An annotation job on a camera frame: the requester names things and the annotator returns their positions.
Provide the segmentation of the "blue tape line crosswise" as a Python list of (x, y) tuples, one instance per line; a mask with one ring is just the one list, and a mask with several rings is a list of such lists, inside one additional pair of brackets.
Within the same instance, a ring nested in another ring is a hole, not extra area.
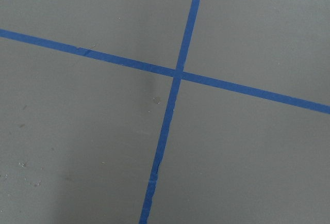
[(258, 88), (253, 88), (245, 85), (235, 84), (227, 81), (222, 81), (220, 79), (215, 79), (211, 77), (206, 77), (194, 73), (185, 72), (184, 68), (184, 59), (188, 53), (190, 37), (184, 35), (182, 48), (180, 49), (179, 58), (178, 58), (178, 67), (176, 69), (171, 69), (159, 65), (150, 64), (147, 62), (142, 62), (138, 60), (133, 60), (129, 58), (124, 58), (116, 55), (111, 55), (103, 52), (98, 52), (91, 49), (85, 49), (83, 47), (75, 47), (73, 45), (56, 42), (52, 40), (47, 40), (39, 37), (34, 37), (22, 33), (16, 33), (13, 31), (1, 29), (1, 37), (15, 40), (18, 42), (28, 43), (47, 49), (57, 50), (77, 56), (87, 57), (91, 59), (96, 59), (104, 62), (109, 62), (112, 64), (134, 68), (146, 72), (152, 72), (164, 76), (175, 77), (178, 76), (180, 79), (185, 81), (211, 86), (223, 90), (228, 90), (231, 92), (236, 92), (240, 94), (249, 95), (252, 97), (257, 97), (269, 101), (274, 101), (278, 103), (283, 103), (299, 108), (309, 109), (317, 111), (320, 113), (329, 114), (329, 106), (313, 101), (303, 100), (288, 95), (283, 95), (271, 91), (266, 91)]

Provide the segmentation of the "blue tape line lengthwise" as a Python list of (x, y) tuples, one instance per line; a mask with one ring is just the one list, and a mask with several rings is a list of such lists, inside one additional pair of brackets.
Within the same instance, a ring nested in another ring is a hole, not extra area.
[(169, 135), (170, 125), (173, 118), (176, 99), (179, 92), (180, 84), (182, 81), (182, 74), (184, 71), (189, 46), (194, 30), (194, 25), (199, 10), (200, 0), (191, 0), (189, 15), (186, 22), (186, 27), (182, 39), (182, 43), (179, 50), (179, 55), (174, 70), (174, 76), (172, 79), (171, 89), (166, 105), (166, 110), (163, 117), (161, 131), (158, 139), (157, 148), (151, 168), (150, 177), (148, 180), (145, 197), (141, 209), (139, 223), (147, 223), (148, 217), (153, 203), (153, 196), (157, 187), (157, 181), (159, 176), (159, 167), (162, 163), (164, 152), (166, 149), (167, 139)]

